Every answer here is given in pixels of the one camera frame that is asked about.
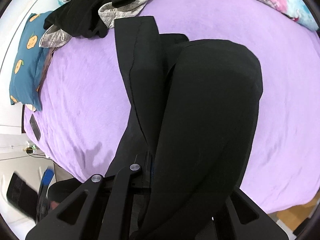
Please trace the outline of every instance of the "black clothing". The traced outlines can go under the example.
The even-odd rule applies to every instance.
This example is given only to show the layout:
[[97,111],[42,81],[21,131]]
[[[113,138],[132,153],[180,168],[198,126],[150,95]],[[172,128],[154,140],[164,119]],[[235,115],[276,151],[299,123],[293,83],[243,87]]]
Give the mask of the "black clothing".
[[231,41],[172,35],[159,35],[153,17],[115,21],[132,108],[106,176],[138,153],[154,156],[135,239],[193,239],[243,176],[257,124],[262,75],[255,55]]
[[70,0],[57,8],[44,22],[44,29],[55,25],[73,37],[91,38],[98,35],[103,38],[108,29],[98,15],[99,8],[109,2],[115,8],[128,5],[134,0]]
[[52,184],[48,189],[48,199],[61,203],[74,192],[82,183],[76,178],[58,181]]

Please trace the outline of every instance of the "gray cloth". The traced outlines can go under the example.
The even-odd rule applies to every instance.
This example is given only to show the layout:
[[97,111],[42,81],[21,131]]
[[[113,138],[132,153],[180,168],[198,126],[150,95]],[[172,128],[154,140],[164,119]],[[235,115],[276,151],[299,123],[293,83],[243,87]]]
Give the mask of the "gray cloth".
[[110,29],[114,28],[114,20],[118,18],[134,17],[143,9],[148,0],[135,0],[134,2],[113,8],[111,2],[101,6],[98,14],[104,24]]
[[46,32],[42,35],[39,41],[39,47],[42,48],[56,48],[65,45],[70,39],[71,35],[59,29],[57,26],[52,25]]
[[[114,20],[118,18],[134,17],[143,9],[148,0],[135,0],[134,2],[114,8],[110,3],[106,3],[100,7],[98,14],[107,28],[114,28]],[[52,25],[41,37],[39,47],[55,48],[65,45],[72,36],[57,26]]]

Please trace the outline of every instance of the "teal pillow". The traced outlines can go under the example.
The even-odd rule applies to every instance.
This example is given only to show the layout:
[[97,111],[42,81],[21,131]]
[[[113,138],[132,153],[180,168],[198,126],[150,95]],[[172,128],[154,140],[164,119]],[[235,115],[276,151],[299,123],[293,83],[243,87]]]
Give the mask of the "teal pillow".
[[39,41],[46,31],[44,20],[51,13],[31,14],[24,26],[14,61],[9,93],[11,104],[21,102],[41,111],[38,89],[48,48],[40,48]]

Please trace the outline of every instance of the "smartphone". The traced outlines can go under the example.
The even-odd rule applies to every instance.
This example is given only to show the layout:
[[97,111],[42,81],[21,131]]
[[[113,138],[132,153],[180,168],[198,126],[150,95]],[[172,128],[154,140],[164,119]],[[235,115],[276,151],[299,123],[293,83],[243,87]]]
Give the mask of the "smartphone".
[[17,173],[11,177],[7,200],[20,212],[36,221],[38,193],[29,187]]
[[33,115],[30,118],[30,124],[31,124],[32,130],[33,130],[33,133],[36,136],[36,139],[39,141],[40,137],[41,137],[41,132],[40,132],[40,129],[39,129],[38,124],[36,122],[36,119]]

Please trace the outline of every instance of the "bedsheet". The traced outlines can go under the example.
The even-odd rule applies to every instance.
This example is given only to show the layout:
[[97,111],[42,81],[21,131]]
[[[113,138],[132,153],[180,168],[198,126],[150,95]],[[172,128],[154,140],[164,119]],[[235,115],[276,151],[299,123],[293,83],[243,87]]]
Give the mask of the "bedsheet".
[[[256,0],[150,0],[141,15],[153,15],[160,33],[231,40],[258,57],[264,91],[241,189],[267,213],[310,201],[320,187],[316,33]],[[58,49],[40,99],[37,145],[81,181],[105,174],[130,111],[114,30]],[[31,114],[25,110],[25,131],[36,142]]]

